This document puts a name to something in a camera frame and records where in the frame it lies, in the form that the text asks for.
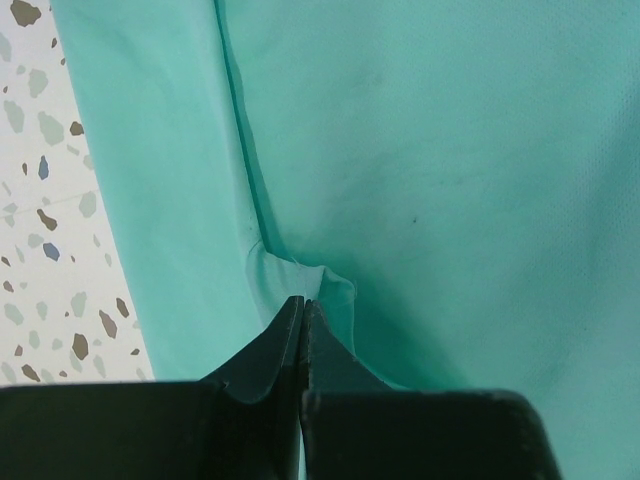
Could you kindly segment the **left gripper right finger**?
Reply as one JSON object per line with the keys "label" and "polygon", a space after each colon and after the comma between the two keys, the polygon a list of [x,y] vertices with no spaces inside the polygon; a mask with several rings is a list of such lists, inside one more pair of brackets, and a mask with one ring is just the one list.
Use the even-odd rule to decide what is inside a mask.
{"label": "left gripper right finger", "polygon": [[543,423],[507,390],[395,390],[303,314],[300,420],[310,479],[558,479]]}

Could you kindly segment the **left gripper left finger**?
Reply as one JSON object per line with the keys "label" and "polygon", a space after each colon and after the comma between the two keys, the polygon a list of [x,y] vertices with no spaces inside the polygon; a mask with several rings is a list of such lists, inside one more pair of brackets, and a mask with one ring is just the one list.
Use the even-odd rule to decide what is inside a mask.
{"label": "left gripper left finger", "polygon": [[304,301],[197,381],[9,387],[5,479],[294,479]]}

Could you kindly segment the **teal green t-shirt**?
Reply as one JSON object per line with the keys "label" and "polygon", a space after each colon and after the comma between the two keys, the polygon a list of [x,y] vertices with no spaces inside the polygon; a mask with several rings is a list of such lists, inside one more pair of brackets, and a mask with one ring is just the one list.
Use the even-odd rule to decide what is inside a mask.
{"label": "teal green t-shirt", "polygon": [[639,475],[635,1],[56,1],[153,373],[292,295],[405,389],[514,390]]}

